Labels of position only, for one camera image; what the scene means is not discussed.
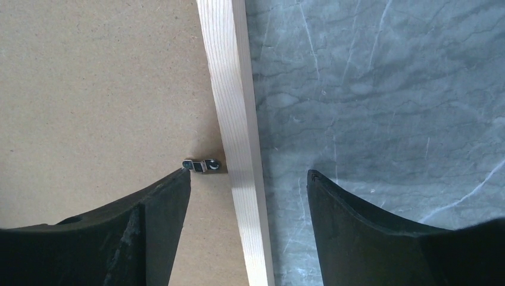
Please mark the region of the brown backing board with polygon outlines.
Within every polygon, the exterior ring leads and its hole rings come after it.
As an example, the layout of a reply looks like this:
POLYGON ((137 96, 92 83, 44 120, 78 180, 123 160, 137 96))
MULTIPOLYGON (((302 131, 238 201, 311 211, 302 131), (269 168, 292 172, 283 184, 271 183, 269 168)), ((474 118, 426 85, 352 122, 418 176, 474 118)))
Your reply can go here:
POLYGON ((1 227, 225 160, 195 1, 1 2, 1 227))

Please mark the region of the wooden picture frame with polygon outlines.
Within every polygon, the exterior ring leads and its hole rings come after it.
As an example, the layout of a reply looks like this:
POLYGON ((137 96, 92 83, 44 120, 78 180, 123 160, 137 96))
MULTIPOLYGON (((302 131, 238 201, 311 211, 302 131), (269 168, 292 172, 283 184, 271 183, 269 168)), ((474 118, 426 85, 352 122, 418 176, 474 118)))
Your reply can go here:
POLYGON ((245 2, 197 6, 248 282, 274 285, 245 2))

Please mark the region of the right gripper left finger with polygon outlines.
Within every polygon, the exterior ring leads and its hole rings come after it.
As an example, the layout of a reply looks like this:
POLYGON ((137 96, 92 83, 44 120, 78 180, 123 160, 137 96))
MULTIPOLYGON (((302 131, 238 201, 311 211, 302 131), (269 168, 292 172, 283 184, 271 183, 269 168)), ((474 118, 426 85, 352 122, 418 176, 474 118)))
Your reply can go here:
POLYGON ((1 230, 2 285, 167 285, 191 194, 179 169, 55 225, 1 230))

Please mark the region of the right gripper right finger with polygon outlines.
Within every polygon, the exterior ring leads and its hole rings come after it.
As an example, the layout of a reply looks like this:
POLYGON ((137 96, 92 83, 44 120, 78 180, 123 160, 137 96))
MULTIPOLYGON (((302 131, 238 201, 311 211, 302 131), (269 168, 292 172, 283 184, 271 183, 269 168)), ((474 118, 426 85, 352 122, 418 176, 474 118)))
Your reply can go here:
POLYGON ((503 285, 504 219, 448 230, 392 214, 316 170, 307 194, 324 285, 503 285))

